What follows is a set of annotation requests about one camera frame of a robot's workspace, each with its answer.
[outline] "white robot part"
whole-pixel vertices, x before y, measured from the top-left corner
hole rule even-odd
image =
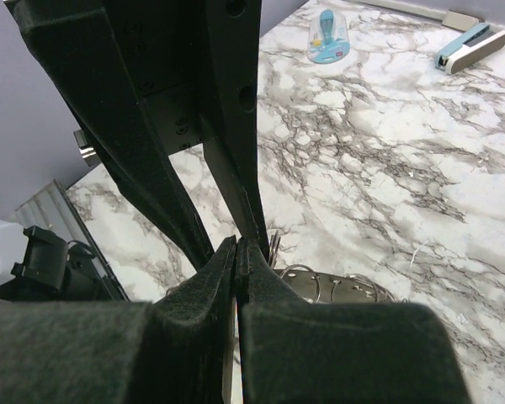
[[[24,261],[27,247],[28,237],[20,224],[0,221],[0,286],[15,278],[11,271]]]

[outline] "marble surface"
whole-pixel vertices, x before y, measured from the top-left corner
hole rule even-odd
[[[346,17],[352,50],[319,66],[305,48],[327,7]],[[259,183],[268,229],[283,233],[280,267],[364,274],[430,306],[474,401],[505,403],[505,48],[447,76],[433,56],[458,35],[307,3],[261,39]],[[201,148],[172,162],[214,246],[237,234]],[[158,300],[194,273],[104,167],[68,194],[133,300]]]

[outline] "marble table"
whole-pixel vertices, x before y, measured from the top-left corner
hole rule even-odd
[[[319,66],[305,48],[324,8],[343,12],[352,50]],[[430,306],[475,402],[505,403],[505,48],[447,76],[433,56],[457,35],[340,1],[287,18],[260,42],[259,184],[280,267],[364,274]],[[201,148],[172,162],[214,246],[237,234]],[[103,166],[68,194],[132,300],[194,273]]]

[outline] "marble countertop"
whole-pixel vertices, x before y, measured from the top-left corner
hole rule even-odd
[[[344,14],[352,50],[320,66],[305,49],[324,8]],[[268,229],[283,234],[278,266],[364,274],[430,306],[475,402],[505,403],[505,48],[447,76],[433,56],[459,34],[307,3],[260,41],[259,184]],[[237,234],[201,148],[171,159],[213,245]],[[103,166],[68,195],[132,300],[194,273]]]

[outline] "blue stapler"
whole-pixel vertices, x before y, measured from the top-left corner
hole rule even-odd
[[[454,74],[505,46],[505,31],[493,32],[479,23],[438,52],[436,68]]]

